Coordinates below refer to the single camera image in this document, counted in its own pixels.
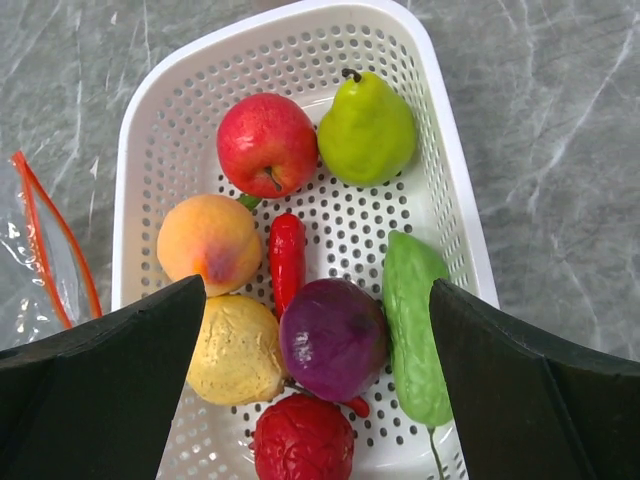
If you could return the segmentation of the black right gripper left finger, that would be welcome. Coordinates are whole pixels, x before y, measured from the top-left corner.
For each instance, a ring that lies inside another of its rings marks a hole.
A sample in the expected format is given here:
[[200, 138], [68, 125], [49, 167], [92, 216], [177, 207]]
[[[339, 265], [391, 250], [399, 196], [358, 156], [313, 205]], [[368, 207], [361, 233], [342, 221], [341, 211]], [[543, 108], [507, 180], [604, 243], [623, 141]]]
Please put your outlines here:
[[2, 478], [155, 478], [205, 300], [190, 276], [3, 351]]

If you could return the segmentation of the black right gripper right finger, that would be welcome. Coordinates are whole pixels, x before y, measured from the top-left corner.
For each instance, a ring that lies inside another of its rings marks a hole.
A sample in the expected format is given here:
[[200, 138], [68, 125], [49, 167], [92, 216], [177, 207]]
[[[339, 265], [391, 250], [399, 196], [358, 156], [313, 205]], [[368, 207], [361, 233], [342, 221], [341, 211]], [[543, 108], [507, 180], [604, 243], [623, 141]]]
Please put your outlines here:
[[639, 364], [583, 347], [446, 280], [432, 329], [472, 479], [636, 479]]

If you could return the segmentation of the clear zip top bag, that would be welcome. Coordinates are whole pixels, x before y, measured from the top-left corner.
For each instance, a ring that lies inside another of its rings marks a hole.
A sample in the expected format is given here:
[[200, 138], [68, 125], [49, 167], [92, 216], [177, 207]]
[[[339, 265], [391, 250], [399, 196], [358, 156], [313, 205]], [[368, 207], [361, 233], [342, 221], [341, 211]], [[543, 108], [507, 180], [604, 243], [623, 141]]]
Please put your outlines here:
[[88, 263], [20, 151], [1, 160], [1, 349], [102, 316]]

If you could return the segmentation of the yellow pear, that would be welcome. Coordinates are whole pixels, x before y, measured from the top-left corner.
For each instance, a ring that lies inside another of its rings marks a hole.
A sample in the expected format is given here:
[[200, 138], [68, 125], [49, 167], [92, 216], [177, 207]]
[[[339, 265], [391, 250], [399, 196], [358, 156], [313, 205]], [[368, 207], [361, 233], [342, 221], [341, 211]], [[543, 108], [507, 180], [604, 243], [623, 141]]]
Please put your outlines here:
[[243, 295], [206, 301], [187, 383], [203, 400], [239, 406], [273, 400], [288, 377], [279, 325], [260, 302]]

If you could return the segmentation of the green bitter gourd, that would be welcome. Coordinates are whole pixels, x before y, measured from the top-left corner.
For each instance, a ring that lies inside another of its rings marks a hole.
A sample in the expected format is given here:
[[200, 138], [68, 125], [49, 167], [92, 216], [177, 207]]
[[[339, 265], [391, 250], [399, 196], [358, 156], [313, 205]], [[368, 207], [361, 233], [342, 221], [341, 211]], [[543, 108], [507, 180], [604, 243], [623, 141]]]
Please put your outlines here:
[[383, 305], [399, 405], [412, 421], [437, 427], [453, 419], [429, 311], [434, 282], [448, 277], [440, 254], [414, 236], [392, 231], [383, 269]]

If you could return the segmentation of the dark red wrinkled fruit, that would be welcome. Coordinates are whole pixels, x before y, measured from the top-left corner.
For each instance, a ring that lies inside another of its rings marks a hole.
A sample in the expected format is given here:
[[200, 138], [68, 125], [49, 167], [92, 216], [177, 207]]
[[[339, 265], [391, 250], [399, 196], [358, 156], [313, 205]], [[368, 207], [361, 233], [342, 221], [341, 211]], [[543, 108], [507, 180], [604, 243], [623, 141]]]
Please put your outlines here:
[[261, 479], [346, 480], [352, 473], [354, 433], [337, 405], [293, 394], [260, 416], [253, 451]]

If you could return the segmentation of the orange peach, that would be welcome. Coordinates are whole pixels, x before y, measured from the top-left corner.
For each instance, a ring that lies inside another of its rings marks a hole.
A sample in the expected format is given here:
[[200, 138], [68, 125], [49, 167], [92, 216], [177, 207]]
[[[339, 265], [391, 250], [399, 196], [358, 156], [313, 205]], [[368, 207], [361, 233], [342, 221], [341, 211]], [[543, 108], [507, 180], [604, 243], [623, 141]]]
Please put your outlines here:
[[202, 194], [177, 204], [163, 220], [157, 259], [175, 282], [200, 275], [206, 295], [239, 289], [256, 274], [262, 241], [249, 210], [219, 194]]

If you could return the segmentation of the purple onion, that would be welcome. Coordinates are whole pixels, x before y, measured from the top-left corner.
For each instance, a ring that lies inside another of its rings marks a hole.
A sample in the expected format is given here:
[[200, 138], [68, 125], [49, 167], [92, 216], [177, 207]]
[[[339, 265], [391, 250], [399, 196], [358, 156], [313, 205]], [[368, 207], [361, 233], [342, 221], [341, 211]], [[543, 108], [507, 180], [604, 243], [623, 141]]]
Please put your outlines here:
[[279, 340], [291, 376], [330, 402], [365, 393], [388, 359], [382, 309], [344, 279], [324, 278], [302, 287], [281, 317]]

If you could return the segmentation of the green pear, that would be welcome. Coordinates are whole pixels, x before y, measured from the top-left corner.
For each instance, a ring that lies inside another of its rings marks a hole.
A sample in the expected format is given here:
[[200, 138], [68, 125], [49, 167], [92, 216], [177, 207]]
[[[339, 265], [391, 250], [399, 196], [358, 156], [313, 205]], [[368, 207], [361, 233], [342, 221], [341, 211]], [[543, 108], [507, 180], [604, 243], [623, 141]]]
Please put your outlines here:
[[382, 185], [414, 155], [417, 130], [412, 110], [373, 72], [345, 67], [341, 75], [344, 84], [318, 125], [320, 155], [347, 185]]

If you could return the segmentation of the red chili pepper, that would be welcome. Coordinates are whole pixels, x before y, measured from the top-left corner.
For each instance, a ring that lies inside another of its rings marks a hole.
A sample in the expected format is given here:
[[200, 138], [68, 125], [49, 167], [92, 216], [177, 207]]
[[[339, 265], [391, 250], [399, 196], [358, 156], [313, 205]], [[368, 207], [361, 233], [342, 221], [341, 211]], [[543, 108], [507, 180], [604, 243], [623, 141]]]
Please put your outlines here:
[[[298, 217], [287, 213], [276, 217], [271, 226], [269, 266], [279, 321], [294, 296], [308, 284], [305, 245], [305, 227]], [[369, 416], [368, 404], [360, 396], [341, 404], [351, 408], [359, 417]]]

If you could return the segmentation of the red apple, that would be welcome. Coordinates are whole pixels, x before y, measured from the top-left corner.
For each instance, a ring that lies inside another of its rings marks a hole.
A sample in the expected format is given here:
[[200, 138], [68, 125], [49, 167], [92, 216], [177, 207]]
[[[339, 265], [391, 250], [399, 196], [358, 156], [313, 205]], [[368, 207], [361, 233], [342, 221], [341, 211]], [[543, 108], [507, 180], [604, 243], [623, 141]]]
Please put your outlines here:
[[309, 117], [275, 93], [256, 93], [232, 107], [218, 127], [216, 148], [228, 180], [246, 194], [267, 199], [308, 183], [319, 157]]

